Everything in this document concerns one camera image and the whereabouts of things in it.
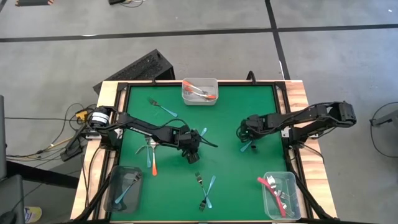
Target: green mat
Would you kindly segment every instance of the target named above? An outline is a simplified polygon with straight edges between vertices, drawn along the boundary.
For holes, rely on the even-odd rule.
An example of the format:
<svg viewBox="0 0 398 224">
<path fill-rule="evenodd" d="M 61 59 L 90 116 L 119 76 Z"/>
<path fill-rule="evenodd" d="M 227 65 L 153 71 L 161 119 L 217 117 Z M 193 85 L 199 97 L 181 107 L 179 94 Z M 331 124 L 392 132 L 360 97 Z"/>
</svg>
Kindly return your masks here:
<svg viewBox="0 0 398 224">
<path fill-rule="evenodd" d="M 156 148 L 157 176 L 147 168 L 147 153 L 135 155 L 146 142 L 133 131 L 124 133 L 119 165 L 140 167 L 144 173 L 139 209 L 134 213 L 112 213 L 112 221 L 215 221 L 270 220 L 264 213 L 261 184 L 257 177 L 267 171 L 286 171 L 280 134 L 275 133 L 256 141 L 258 153 L 236 137 L 242 119 L 252 114 L 275 113 L 271 86 L 219 86 L 220 97 L 214 106 L 187 106 L 180 86 L 132 87 L 127 112 L 144 121 L 161 125 L 173 117 L 148 103 L 151 97 L 167 109 L 178 113 L 191 129 L 199 133 L 208 128 L 205 138 L 218 148 L 201 144 L 200 160 L 188 164 L 181 151 Z M 175 121 L 171 126 L 182 126 Z M 212 209 L 199 211 L 203 191 L 195 172 L 203 177 L 207 189 L 212 175 L 216 181 L 209 198 Z"/>
</svg>

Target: wooden board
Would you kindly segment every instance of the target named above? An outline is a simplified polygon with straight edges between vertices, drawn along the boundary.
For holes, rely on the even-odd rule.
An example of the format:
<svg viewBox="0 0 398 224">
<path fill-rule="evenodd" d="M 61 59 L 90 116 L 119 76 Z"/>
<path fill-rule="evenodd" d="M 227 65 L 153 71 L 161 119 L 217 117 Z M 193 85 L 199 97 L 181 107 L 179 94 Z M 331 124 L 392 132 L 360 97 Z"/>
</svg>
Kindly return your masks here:
<svg viewBox="0 0 398 224">
<path fill-rule="evenodd" d="M 119 82 L 129 82 L 129 83 L 150 83 L 151 81 L 105 81 L 101 87 L 101 93 L 99 94 L 97 106 L 113 106 L 116 101 L 116 92 Z M 181 81 L 157 81 L 159 83 L 167 82 L 181 82 Z M 250 80 L 219 80 L 219 82 L 251 82 Z M 258 80 L 258 82 L 280 82 L 280 80 Z M 287 94 L 289 98 L 289 105 L 291 111 L 302 110 L 308 106 L 307 96 L 305 94 L 304 85 L 302 81 L 289 80 L 285 81 Z M 121 100 L 124 99 L 126 91 L 122 91 Z M 282 107 L 282 112 L 284 112 L 283 99 L 279 98 L 280 105 Z M 88 178 L 88 168 L 90 161 L 93 158 L 93 154 L 98 148 L 100 141 L 93 140 L 87 145 L 86 155 L 84 160 L 84 169 L 86 172 L 86 178 Z M 306 145 L 316 149 L 320 152 L 318 141 L 309 139 Z M 328 177 L 326 176 L 325 166 L 323 165 L 322 158 L 318 155 L 310 152 L 306 149 L 301 151 L 301 160 L 303 164 L 304 174 L 307 182 L 307 188 L 317 200 L 317 202 L 323 207 L 323 209 L 331 216 L 336 217 L 336 210 L 333 203 L 333 199 L 330 192 Z M 103 165 L 105 151 L 103 149 L 98 150 L 94 157 L 94 161 L 91 166 L 91 177 L 90 185 L 88 189 L 88 197 L 91 200 L 98 189 L 98 183 L 100 181 L 101 169 Z M 111 164 L 113 164 L 113 159 L 111 159 L 107 172 L 110 172 Z M 83 177 L 83 172 L 80 174 L 80 181 L 75 195 L 75 201 L 73 203 L 72 213 L 70 218 L 76 218 L 85 208 L 86 199 L 86 188 L 85 181 Z M 300 208 L 302 211 L 302 216 L 305 217 L 305 207 L 303 204 L 303 198 L 300 197 Z M 100 218 L 104 218 L 105 212 L 103 208 L 103 201 L 101 203 L 101 211 L 99 213 Z"/>
</svg>

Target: floor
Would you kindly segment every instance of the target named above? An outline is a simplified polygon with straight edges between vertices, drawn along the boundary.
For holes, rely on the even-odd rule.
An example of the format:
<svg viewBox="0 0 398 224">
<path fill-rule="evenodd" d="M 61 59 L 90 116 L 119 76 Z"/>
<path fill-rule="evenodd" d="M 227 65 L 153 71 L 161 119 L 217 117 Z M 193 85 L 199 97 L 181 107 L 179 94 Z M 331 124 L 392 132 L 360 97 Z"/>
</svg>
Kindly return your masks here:
<svg viewBox="0 0 398 224">
<path fill-rule="evenodd" d="M 109 6 L 105 0 L 56 1 L 37 7 L 2 2 L 0 94 L 6 98 L 6 116 L 63 118 L 72 103 L 96 102 L 93 85 L 153 49 L 172 63 L 177 79 L 242 79 L 252 70 L 258 79 L 303 80 L 310 103 L 346 100 L 357 115 L 354 127 L 320 140 L 338 216 L 357 222 L 396 222 L 398 163 L 374 150 L 369 119 L 380 106 L 397 101 L 398 29 L 279 32 L 278 48 L 271 32 L 4 42 L 13 37 L 275 27 L 263 0 L 147 0 L 135 9 Z M 398 23 L 398 2 L 393 0 L 271 0 L 271 5 L 278 28 Z M 289 69 L 288 74 L 284 69 L 284 76 L 280 60 Z M 396 109 L 390 105 L 380 114 Z M 35 153 L 47 147 L 61 127 L 62 121 L 8 119 L 7 153 Z M 60 140 L 72 134 L 67 128 Z M 398 155 L 395 134 L 390 124 L 374 130 L 384 153 Z M 79 169 L 80 161 L 51 161 L 40 167 L 69 173 Z M 40 223 L 51 223 L 67 219 L 73 195 L 73 190 L 42 186 L 25 204 L 42 207 Z"/>
</svg>

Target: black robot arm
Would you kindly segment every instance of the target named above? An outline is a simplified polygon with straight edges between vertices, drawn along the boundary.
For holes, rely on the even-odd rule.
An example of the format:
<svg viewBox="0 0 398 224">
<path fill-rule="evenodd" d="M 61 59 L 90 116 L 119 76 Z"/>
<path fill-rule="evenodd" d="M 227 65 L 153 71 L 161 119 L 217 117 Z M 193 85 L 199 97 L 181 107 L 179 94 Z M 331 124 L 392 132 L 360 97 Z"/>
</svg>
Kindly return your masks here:
<svg viewBox="0 0 398 224">
<path fill-rule="evenodd" d="M 114 124 L 109 124 L 111 113 L 116 113 L 118 116 Z M 181 121 L 184 125 L 179 128 L 167 126 L 171 121 Z M 102 138 L 105 138 L 105 142 L 108 142 L 113 147 L 119 147 L 118 142 L 120 142 L 118 141 L 120 132 L 115 132 L 115 130 L 130 129 L 151 137 L 162 146 L 174 147 L 177 150 L 181 149 L 182 156 L 187 158 L 190 164 L 199 160 L 198 148 L 201 142 L 217 147 L 217 145 L 203 139 L 197 130 L 190 129 L 181 119 L 172 119 L 168 123 L 156 126 L 134 118 L 125 112 L 118 113 L 113 107 L 108 106 L 96 108 L 89 120 L 90 135 L 93 135 L 93 133 L 99 134 Z"/>
<path fill-rule="evenodd" d="M 309 121 L 313 122 L 302 128 L 289 129 L 290 145 L 305 142 L 308 137 L 321 135 L 331 128 L 351 127 L 356 123 L 356 117 L 352 105 L 347 102 L 317 103 L 287 114 L 251 115 L 241 122 L 236 134 L 242 142 L 246 142 Z"/>
</svg>

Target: clear plastic bin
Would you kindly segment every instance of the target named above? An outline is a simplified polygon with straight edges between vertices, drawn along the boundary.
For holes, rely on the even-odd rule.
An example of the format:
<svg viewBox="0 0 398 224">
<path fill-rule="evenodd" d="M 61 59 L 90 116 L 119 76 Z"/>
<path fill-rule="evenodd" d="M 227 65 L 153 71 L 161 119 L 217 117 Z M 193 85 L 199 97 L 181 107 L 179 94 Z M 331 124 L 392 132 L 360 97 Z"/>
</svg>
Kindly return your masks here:
<svg viewBox="0 0 398 224">
<path fill-rule="evenodd" d="M 262 185 L 262 196 L 264 198 L 264 210 L 273 220 L 299 220 L 301 218 L 299 201 L 297 200 L 296 178 L 291 172 L 266 172 L 264 179 L 273 177 L 276 192 L 280 193 L 280 200 L 286 204 L 286 217 L 280 214 L 275 197 L 266 186 Z"/>
<path fill-rule="evenodd" d="M 189 82 L 193 86 L 186 85 L 185 82 Z M 203 96 L 198 94 L 204 95 L 213 95 L 215 99 L 206 99 Z M 186 105 L 207 105 L 211 106 L 217 102 L 218 99 L 218 82 L 215 78 L 184 78 L 182 80 L 182 98 L 184 99 L 184 103 Z"/>
<path fill-rule="evenodd" d="M 115 166 L 111 171 L 111 182 L 105 198 L 104 209 L 107 212 L 132 213 L 138 209 L 142 188 L 142 171 L 138 167 Z M 127 189 L 123 199 L 118 201 Z"/>
</svg>

